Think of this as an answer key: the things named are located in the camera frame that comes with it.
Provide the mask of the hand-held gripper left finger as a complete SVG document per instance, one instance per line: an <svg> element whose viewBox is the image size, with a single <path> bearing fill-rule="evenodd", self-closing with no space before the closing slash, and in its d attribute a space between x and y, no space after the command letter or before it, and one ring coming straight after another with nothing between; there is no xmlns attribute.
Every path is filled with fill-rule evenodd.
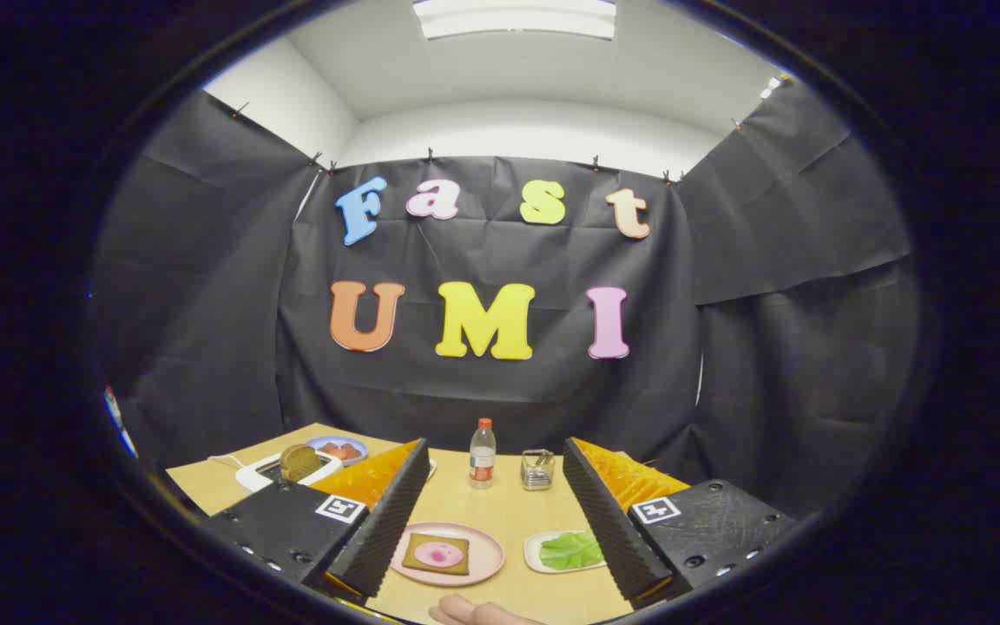
<svg viewBox="0 0 1000 625"><path fill-rule="evenodd" d="M430 471L427 439L380 452L312 485L277 483L203 529L293 584L376 596Z"/></svg>

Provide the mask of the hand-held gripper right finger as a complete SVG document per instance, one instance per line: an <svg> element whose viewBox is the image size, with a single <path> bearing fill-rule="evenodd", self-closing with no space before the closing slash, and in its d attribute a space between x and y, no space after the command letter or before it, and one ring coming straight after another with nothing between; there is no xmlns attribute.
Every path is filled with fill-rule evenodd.
<svg viewBox="0 0 1000 625"><path fill-rule="evenodd" d="M727 480L687 485L576 437L564 444L562 469L634 609L738 572L795 524Z"/></svg>

